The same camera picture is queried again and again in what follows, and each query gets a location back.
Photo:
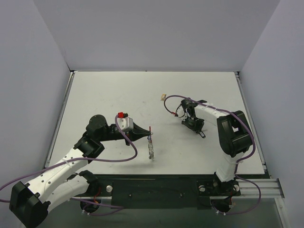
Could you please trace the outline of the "red handle spring keyring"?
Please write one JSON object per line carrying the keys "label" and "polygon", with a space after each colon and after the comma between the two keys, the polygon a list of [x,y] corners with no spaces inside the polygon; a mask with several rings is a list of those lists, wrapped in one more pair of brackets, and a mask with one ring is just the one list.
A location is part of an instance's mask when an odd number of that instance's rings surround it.
{"label": "red handle spring keyring", "polygon": [[147,140],[148,140],[148,152],[149,152],[149,159],[150,160],[154,160],[154,149],[153,149],[153,143],[152,143],[152,131],[151,131],[151,127],[149,127],[149,131],[150,131],[150,135],[147,136]]}

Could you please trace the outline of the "key with black tag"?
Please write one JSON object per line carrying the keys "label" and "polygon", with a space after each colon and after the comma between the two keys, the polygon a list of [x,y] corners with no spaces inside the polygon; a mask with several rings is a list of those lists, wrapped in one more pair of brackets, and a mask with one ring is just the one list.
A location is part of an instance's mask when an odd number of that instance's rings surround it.
{"label": "key with black tag", "polygon": [[200,131],[199,132],[199,135],[203,138],[203,139],[205,139],[206,138],[206,135],[204,134],[204,132],[203,131]]}

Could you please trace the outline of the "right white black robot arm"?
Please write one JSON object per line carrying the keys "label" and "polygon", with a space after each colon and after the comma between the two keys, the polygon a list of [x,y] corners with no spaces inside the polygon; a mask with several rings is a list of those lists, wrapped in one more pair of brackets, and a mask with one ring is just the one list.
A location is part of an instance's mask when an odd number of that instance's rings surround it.
{"label": "right white black robot arm", "polygon": [[252,145],[247,119],[242,111],[229,114],[226,111],[212,108],[203,100],[198,104],[189,99],[183,99],[180,104],[185,115],[182,124],[200,134],[202,138],[205,138],[205,134],[202,132],[205,122],[218,129],[223,158],[216,171],[218,179],[212,182],[212,188],[215,193],[223,194],[229,189],[228,181],[235,177],[238,160]]}

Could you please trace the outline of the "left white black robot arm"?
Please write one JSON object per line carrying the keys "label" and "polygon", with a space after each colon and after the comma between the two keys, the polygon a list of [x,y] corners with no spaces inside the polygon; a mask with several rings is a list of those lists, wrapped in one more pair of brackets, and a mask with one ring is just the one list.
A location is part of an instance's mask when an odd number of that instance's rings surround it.
{"label": "left white black robot arm", "polygon": [[27,183],[19,181],[12,187],[9,209],[27,228],[36,228],[48,213],[79,194],[94,196],[102,184],[88,170],[81,170],[105,149],[103,142],[125,140],[127,145],[151,135],[136,125],[125,113],[118,113],[115,123],[108,125],[103,115],[90,118],[85,133],[72,149],[55,165],[45,168]]}

